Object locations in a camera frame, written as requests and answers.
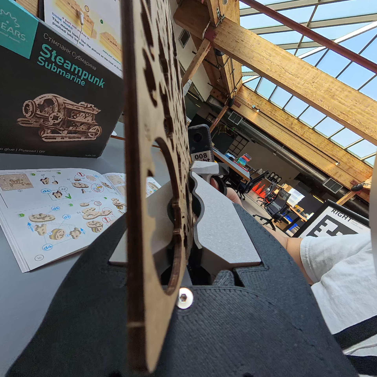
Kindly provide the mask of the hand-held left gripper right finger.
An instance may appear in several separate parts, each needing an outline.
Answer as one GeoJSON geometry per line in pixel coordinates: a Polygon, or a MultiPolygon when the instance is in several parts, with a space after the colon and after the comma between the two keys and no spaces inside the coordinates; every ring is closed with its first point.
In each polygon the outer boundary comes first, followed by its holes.
{"type": "Polygon", "coordinates": [[[233,202],[195,172],[190,177],[195,183],[192,194],[200,204],[194,236],[202,250],[201,266],[217,275],[221,270],[259,265],[261,258],[233,202]]]}

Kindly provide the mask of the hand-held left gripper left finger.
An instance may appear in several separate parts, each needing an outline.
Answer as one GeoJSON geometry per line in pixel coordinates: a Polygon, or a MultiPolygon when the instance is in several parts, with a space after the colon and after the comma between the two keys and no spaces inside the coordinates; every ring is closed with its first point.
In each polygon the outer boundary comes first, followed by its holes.
{"type": "MultiPolygon", "coordinates": [[[[157,191],[147,196],[148,214],[155,220],[151,247],[155,266],[171,266],[167,249],[173,237],[173,222],[168,216],[168,204],[172,199],[172,186],[168,181],[157,191]]],[[[127,230],[115,248],[109,263],[115,266],[127,266],[127,230]]]]}

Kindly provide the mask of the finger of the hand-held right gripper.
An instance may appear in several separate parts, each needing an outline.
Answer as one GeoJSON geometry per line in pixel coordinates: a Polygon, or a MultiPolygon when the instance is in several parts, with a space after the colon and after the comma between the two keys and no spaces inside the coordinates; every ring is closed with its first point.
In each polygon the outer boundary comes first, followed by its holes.
{"type": "Polygon", "coordinates": [[[219,175],[219,164],[215,162],[193,162],[190,171],[198,175],[219,175]]]}

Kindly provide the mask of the laser-cut wooden parts sheet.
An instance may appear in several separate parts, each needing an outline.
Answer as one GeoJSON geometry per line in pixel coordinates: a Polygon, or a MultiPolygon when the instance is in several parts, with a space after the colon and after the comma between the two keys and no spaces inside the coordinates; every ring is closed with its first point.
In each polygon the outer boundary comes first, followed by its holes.
{"type": "Polygon", "coordinates": [[[158,364],[193,244],[186,111],[169,1],[122,1],[127,203],[127,359],[134,372],[158,364]],[[172,186],[172,272],[165,288],[152,256],[157,220],[148,213],[150,153],[157,142],[172,186]]]}

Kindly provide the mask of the person's right forearm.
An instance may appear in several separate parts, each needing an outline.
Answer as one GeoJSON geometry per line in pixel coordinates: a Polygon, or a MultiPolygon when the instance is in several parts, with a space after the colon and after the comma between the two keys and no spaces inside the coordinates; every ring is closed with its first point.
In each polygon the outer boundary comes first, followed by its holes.
{"type": "Polygon", "coordinates": [[[266,225],[263,225],[264,229],[266,229],[276,240],[285,248],[287,253],[290,255],[290,257],[293,258],[299,269],[301,270],[303,276],[309,283],[309,285],[313,285],[313,281],[310,279],[308,274],[305,271],[304,265],[302,263],[301,257],[300,257],[300,245],[303,239],[301,238],[290,238],[285,237],[281,235],[280,233],[276,232],[275,230],[272,230],[268,228],[266,225]]]}

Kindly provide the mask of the grey desk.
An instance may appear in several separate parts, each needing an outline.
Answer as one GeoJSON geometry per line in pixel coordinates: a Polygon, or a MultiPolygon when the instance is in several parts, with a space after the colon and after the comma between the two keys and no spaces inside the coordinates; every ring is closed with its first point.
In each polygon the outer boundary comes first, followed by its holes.
{"type": "MultiPolygon", "coordinates": [[[[124,172],[125,142],[110,138],[101,157],[72,158],[1,153],[1,170],[84,167],[100,173],[124,172]]],[[[0,375],[12,363],[39,327],[50,302],[79,254],[35,271],[22,273],[1,229],[0,242],[0,375]]]]}

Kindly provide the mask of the person's right hand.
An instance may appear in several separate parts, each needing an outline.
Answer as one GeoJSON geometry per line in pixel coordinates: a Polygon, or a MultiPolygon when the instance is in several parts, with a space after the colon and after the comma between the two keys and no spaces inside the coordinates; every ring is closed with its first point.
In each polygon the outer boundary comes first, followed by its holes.
{"type": "Polygon", "coordinates": [[[243,208],[243,204],[242,204],[240,198],[238,197],[238,194],[232,188],[224,185],[219,177],[217,177],[217,176],[211,177],[210,178],[210,184],[216,190],[218,190],[220,193],[225,195],[234,204],[238,204],[243,208]]]}

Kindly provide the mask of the long white table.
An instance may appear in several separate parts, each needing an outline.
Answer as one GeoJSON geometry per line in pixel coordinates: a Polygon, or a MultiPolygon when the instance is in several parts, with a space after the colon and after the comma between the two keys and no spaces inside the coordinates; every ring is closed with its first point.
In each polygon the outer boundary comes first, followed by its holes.
{"type": "Polygon", "coordinates": [[[223,153],[219,152],[216,148],[213,149],[213,154],[217,162],[222,162],[226,164],[230,169],[232,169],[235,173],[241,176],[244,181],[250,180],[250,174],[247,170],[245,170],[237,163],[231,161],[228,157],[226,157],[223,153]]]}

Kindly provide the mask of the black office chair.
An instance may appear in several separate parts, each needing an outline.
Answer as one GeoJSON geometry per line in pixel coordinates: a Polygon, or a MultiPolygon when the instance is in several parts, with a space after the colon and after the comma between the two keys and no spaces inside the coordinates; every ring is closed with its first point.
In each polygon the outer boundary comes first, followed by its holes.
{"type": "Polygon", "coordinates": [[[259,175],[256,178],[251,178],[246,184],[243,182],[240,182],[235,190],[238,194],[240,194],[240,198],[242,200],[246,199],[245,194],[248,194],[252,188],[259,182],[261,182],[270,172],[267,170],[263,172],[261,175],[259,175]]]}
{"type": "Polygon", "coordinates": [[[287,201],[290,197],[290,193],[285,191],[284,189],[280,189],[277,193],[274,200],[272,200],[270,203],[268,203],[265,206],[266,212],[270,215],[270,219],[264,218],[258,214],[253,214],[252,216],[259,217],[262,220],[265,220],[266,222],[263,223],[263,225],[270,224],[273,231],[276,231],[276,227],[273,224],[273,221],[280,220],[284,217],[285,213],[288,212],[288,204],[287,201]]]}

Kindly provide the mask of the framed black white marker sign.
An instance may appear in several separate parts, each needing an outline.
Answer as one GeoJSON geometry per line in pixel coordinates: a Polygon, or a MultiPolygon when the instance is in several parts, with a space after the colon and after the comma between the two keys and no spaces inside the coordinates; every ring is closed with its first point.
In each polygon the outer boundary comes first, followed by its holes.
{"type": "Polygon", "coordinates": [[[327,200],[293,235],[294,238],[363,234],[370,230],[369,219],[327,200]]]}

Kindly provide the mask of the illustrated instruction booklet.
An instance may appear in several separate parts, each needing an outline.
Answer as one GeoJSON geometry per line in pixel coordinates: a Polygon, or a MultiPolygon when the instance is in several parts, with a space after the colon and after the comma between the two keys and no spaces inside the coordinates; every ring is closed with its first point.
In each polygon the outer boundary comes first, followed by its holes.
{"type": "Polygon", "coordinates": [[[25,273],[90,245],[127,210],[125,173],[1,170],[1,227],[25,273]]]}

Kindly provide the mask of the black model kit box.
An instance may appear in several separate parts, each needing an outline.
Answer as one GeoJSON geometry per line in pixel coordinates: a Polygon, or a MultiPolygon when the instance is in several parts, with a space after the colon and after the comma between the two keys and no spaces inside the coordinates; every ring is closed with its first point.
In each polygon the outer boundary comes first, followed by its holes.
{"type": "Polygon", "coordinates": [[[123,80],[16,1],[1,1],[1,153],[98,158],[124,107],[123,80]]]}

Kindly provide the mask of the printed instruction sheet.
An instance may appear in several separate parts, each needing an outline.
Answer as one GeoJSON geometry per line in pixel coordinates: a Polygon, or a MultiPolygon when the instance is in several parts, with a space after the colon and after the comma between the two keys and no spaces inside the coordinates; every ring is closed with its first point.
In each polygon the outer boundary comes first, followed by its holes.
{"type": "Polygon", "coordinates": [[[45,0],[45,22],[120,78],[120,1],[45,0]]]}

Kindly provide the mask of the wooden document board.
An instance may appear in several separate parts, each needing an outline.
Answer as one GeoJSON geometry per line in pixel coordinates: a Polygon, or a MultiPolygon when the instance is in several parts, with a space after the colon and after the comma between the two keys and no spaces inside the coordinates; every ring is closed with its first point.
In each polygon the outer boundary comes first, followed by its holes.
{"type": "Polygon", "coordinates": [[[25,8],[32,15],[38,17],[42,21],[45,20],[44,0],[15,0],[15,2],[25,8]]]}

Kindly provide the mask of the grey ventilation duct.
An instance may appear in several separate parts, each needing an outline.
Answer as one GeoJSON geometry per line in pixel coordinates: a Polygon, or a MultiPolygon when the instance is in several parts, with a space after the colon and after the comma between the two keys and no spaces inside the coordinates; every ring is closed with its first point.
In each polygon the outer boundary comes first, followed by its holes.
{"type": "Polygon", "coordinates": [[[281,142],[271,137],[248,120],[242,120],[240,124],[237,125],[237,129],[257,144],[267,148],[270,152],[276,153],[280,159],[298,170],[300,173],[299,180],[306,186],[311,187],[313,193],[327,193],[335,200],[340,199],[346,194],[347,190],[344,186],[342,186],[337,193],[333,193],[329,188],[325,187],[325,181],[330,179],[328,174],[323,173],[312,163],[309,163],[307,160],[300,157],[297,153],[284,146],[281,142]]]}

